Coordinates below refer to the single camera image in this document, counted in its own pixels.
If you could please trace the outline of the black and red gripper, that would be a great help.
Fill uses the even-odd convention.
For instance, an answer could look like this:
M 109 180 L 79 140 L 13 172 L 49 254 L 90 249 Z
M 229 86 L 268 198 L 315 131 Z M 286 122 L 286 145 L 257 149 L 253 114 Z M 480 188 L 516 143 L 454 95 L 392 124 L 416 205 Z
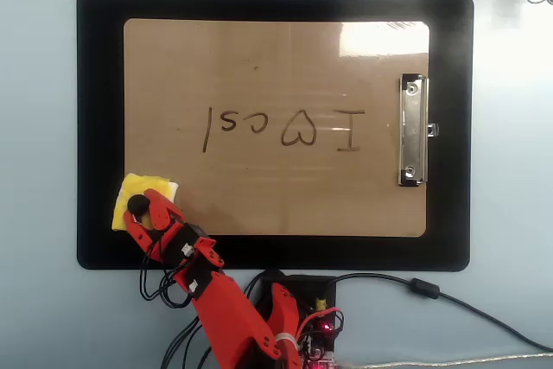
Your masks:
M 149 188 L 144 196 L 149 200 L 149 214 L 135 216 L 126 210 L 126 230 L 145 253 L 149 252 L 150 259 L 176 267 L 194 253 L 196 242 L 208 235 L 199 226 L 181 221 L 182 211 L 163 194 Z

